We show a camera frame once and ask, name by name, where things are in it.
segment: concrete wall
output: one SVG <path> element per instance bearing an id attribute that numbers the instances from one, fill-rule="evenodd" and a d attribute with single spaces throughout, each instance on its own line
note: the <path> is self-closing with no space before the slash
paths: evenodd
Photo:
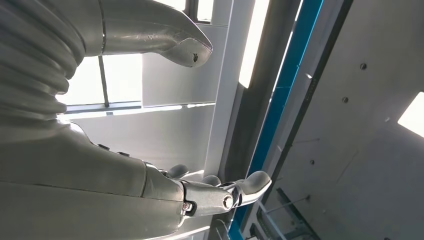
<path id="1" fill-rule="evenodd" d="M 275 187 L 291 200 L 311 196 L 295 206 L 321 239 L 421 238 L 424 138 L 398 120 L 424 89 L 423 4 L 353 1 L 293 143 L 286 142 L 291 120 L 282 121 L 288 127 L 275 143 L 291 147 Z M 287 232 L 283 211 L 274 217 Z"/>

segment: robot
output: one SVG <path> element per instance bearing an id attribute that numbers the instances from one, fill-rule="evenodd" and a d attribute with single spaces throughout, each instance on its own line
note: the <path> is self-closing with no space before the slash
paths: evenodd
<path id="1" fill-rule="evenodd" d="M 86 56 L 153 52 L 195 68 L 212 53 L 184 13 L 152 0 L 0 1 L 0 239 L 150 239 L 253 203 L 262 171 L 221 183 L 90 142 L 56 94 Z"/>

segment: light fixture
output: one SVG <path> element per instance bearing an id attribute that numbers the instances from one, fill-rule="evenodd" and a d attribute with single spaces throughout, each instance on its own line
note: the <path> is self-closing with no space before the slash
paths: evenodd
<path id="1" fill-rule="evenodd" d="M 424 138 L 424 92 L 418 93 L 397 123 Z"/>
<path id="2" fill-rule="evenodd" d="M 253 13 L 250 20 L 249 33 L 247 34 L 246 47 L 241 62 L 238 82 L 245 88 L 249 88 L 256 55 L 258 54 L 259 42 L 261 41 L 262 29 L 264 28 L 265 17 L 267 15 L 270 0 L 256 0 L 254 2 Z"/>

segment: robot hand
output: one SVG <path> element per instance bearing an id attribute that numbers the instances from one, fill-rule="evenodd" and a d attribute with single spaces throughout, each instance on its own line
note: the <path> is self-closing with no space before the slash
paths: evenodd
<path id="1" fill-rule="evenodd" d="M 221 183 L 214 175 L 205 177 L 201 182 L 184 180 L 190 172 L 185 165 L 179 164 L 168 172 L 160 172 L 182 183 L 184 189 L 183 215 L 199 217 L 222 214 L 231 209 L 251 204 L 258 200 L 271 185 L 266 172 L 257 171 L 247 179 Z"/>

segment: metal screw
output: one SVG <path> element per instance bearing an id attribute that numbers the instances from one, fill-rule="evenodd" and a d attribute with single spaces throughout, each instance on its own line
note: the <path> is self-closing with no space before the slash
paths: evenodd
<path id="1" fill-rule="evenodd" d="M 230 209 L 230 208 L 232 208 L 233 207 L 233 197 L 232 196 L 230 196 L 230 195 L 228 195 L 228 196 L 226 196 L 225 198 L 224 198 L 224 207 L 226 208 L 226 209 Z"/>
<path id="2" fill-rule="evenodd" d="M 184 202 L 182 204 L 182 210 L 190 212 L 193 209 L 193 204 L 189 203 L 189 202 Z"/>
<path id="3" fill-rule="evenodd" d="M 367 64 L 364 62 L 364 63 L 361 63 L 360 65 L 359 65 L 359 68 L 361 69 L 361 70 L 365 70 L 365 69 L 367 69 Z"/>

